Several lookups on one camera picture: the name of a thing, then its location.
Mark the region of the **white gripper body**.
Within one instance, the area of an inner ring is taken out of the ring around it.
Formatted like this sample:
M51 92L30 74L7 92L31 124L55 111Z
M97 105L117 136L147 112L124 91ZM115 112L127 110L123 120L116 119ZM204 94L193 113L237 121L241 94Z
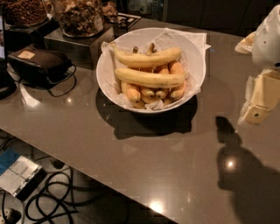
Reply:
M280 5L271 10L255 31L252 60L261 68L280 69Z

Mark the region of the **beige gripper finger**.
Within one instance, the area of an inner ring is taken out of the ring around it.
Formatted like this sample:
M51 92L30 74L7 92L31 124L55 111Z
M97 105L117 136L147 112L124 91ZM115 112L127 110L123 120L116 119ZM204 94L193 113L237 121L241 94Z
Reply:
M235 50L238 53L248 54L252 53L252 45L254 42L256 33L253 31L248 36L246 36L243 40L241 40L235 47Z
M256 77L249 76L241 123L259 125L280 102L280 73L263 69Z

